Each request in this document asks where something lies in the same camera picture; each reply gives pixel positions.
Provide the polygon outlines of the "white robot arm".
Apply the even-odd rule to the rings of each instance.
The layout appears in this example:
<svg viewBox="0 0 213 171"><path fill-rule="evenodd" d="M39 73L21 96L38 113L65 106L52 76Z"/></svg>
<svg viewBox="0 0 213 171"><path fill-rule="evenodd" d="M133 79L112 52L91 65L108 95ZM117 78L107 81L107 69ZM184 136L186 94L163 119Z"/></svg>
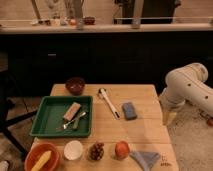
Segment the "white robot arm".
<svg viewBox="0 0 213 171"><path fill-rule="evenodd" d="M201 63L191 63L167 73L166 87L159 95L163 124L169 125L186 101L213 118L213 88L207 86L208 70Z"/></svg>

